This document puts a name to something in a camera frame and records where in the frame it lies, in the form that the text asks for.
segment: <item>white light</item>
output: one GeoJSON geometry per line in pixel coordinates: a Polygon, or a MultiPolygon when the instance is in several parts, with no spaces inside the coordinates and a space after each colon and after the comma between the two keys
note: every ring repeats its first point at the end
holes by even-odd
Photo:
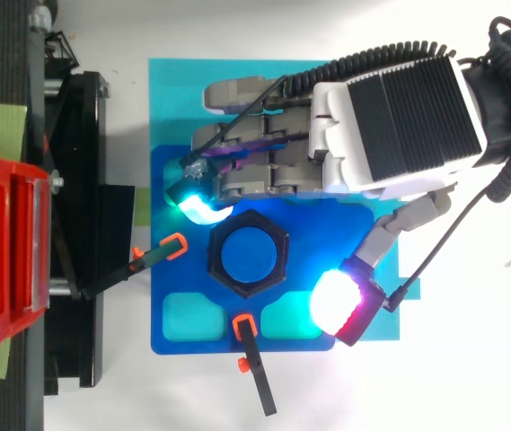
{"type": "Polygon", "coordinates": [[[215,211],[203,202],[198,195],[191,195],[178,205],[185,216],[195,224],[213,224],[225,220],[232,212],[233,207],[215,211]]]}
{"type": "Polygon", "coordinates": [[[361,291],[357,283],[344,272],[332,269],[319,278],[309,308],[315,325],[335,335],[360,303],[361,291]]]}

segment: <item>white table surface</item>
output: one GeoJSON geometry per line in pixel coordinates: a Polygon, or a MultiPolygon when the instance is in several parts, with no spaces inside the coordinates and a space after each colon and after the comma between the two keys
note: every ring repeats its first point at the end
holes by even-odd
{"type": "MultiPolygon", "coordinates": [[[[149,184],[150,57],[332,58],[404,40],[476,57],[511,2],[452,0],[60,0],[85,70],[110,82],[107,182],[149,184]]],[[[424,259],[497,172],[468,172],[443,219],[401,237],[401,275],[424,259]]],[[[134,230],[149,246],[149,228],[134,230]]],[[[94,389],[60,382],[46,430],[511,429],[511,198],[481,202],[401,306],[401,341],[329,352],[265,354],[278,407],[262,414],[238,355],[158,356],[150,348],[150,275],[105,298],[104,372],[94,389]]]]}

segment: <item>black heat sink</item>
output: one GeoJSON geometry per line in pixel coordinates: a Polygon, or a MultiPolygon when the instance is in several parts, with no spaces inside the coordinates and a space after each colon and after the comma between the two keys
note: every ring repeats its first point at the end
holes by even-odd
{"type": "Polygon", "coordinates": [[[448,57],[349,84],[374,181],[480,154],[448,57]]]}

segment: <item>red plastic container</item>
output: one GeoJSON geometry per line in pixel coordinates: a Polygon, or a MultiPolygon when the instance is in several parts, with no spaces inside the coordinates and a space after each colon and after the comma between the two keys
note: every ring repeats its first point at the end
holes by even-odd
{"type": "Polygon", "coordinates": [[[0,159],[0,342],[48,305],[50,201],[43,170],[0,159]]]}

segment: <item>orange clamp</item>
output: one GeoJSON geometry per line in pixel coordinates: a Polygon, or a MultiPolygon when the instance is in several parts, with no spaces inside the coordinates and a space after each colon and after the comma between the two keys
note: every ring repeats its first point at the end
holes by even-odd
{"type": "Polygon", "coordinates": [[[167,238],[163,238],[160,242],[159,242],[159,245],[162,246],[162,245],[165,245],[173,240],[179,240],[180,244],[181,244],[181,250],[179,251],[175,251],[173,254],[170,254],[168,257],[167,257],[167,260],[174,260],[176,258],[179,258],[180,255],[182,255],[183,253],[185,253],[188,248],[189,248],[189,245],[187,244],[187,240],[185,239],[185,237],[179,233],[179,232],[176,232],[174,233],[173,235],[169,235],[167,238]]]}
{"type": "Polygon", "coordinates": [[[241,332],[239,332],[240,321],[249,321],[251,324],[251,330],[253,331],[253,337],[257,337],[257,326],[255,326],[255,320],[253,319],[253,316],[251,316],[248,312],[245,312],[244,314],[235,316],[235,318],[232,320],[233,331],[235,332],[235,337],[237,337],[239,341],[242,341],[241,332]]]}
{"type": "Polygon", "coordinates": [[[237,359],[237,365],[239,366],[239,371],[242,373],[247,373],[251,370],[251,367],[249,366],[249,361],[246,357],[240,357],[237,359]]]}
{"type": "Polygon", "coordinates": [[[133,252],[133,259],[142,258],[143,255],[145,254],[139,249],[139,247],[134,247],[133,249],[131,249],[131,251],[133,252]]]}

